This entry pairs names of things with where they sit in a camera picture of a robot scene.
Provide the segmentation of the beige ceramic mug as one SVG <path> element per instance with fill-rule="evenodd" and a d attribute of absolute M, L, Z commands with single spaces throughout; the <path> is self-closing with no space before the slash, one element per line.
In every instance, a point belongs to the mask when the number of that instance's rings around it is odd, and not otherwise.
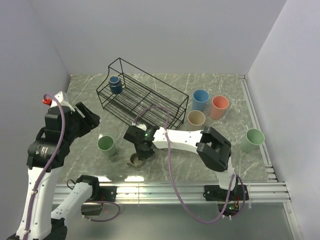
<path fill-rule="evenodd" d="M 131 167 L 135 167 L 135 168 L 140 168 L 144 165 L 144 160 L 143 159 L 139 159 L 139 156 L 137 153 L 133 153 L 128 162 L 127 162 L 127 165 L 128 166 L 131 166 Z"/>

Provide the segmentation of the dark blue glazed mug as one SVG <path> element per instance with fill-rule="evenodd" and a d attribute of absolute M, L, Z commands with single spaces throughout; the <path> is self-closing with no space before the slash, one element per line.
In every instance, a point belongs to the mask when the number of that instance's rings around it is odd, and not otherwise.
<path fill-rule="evenodd" d="M 108 80 L 108 85 L 113 94 L 120 94 L 123 91 L 122 81 L 119 76 L 111 76 Z"/>

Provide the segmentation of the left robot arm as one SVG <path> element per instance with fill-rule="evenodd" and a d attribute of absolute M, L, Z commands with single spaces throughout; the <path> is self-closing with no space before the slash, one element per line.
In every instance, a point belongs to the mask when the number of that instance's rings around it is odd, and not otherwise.
<path fill-rule="evenodd" d="M 82 102 L 52 101 L 35 141 L 28 147 L 28 190 L 20 225 L 10 240 L 64 240 L 81 205 L 101 195 L 97 177 L 82 175 L 66 199 L 52 209 L 55 188 L 73 141 L 88 134 L 100 117 Z"/>

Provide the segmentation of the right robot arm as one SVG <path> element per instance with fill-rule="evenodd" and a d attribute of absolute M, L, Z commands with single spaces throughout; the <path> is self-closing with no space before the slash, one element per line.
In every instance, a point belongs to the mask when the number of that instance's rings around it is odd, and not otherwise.
<path fill-rule="evenodd" d="M 154 149 L 174 149 L 197 154 L 204 165 L 215 172 L 220 194 L 226 200 L 237 193 L 237 177 L 232 167 L 232 144 L 213 127 L 202 130 L 182 131 L 159 126 L 131 125 L 123 137 L 134 144 L 141 160 L 152 157 Z"/>

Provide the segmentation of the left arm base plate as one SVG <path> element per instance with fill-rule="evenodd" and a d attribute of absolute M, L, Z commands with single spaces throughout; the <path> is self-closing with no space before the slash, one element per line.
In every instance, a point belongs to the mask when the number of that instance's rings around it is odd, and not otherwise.
<path fill-rule="evenodd" d="M 115 202 L 117 194 L 117 187 L 112 186 L 99 186 L 93 188 L 92 195 L 89 201 L 107 201 Z"/>

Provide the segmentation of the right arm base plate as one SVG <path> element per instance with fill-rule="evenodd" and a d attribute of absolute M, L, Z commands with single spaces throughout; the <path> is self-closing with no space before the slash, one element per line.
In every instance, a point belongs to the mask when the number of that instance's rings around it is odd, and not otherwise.
<path fill-rule="evenodd" d="M 226 189 L 221 189 L 218 185 L 205 185 L 203 197 L 206 201 L 219 201 L 224 202 L 226 200 L 228 191 Z M 247 186 L 238 184 L 230 191 L 228 202 L 230 201 L 243 201 L 249 200 L 249 194 Z"/>

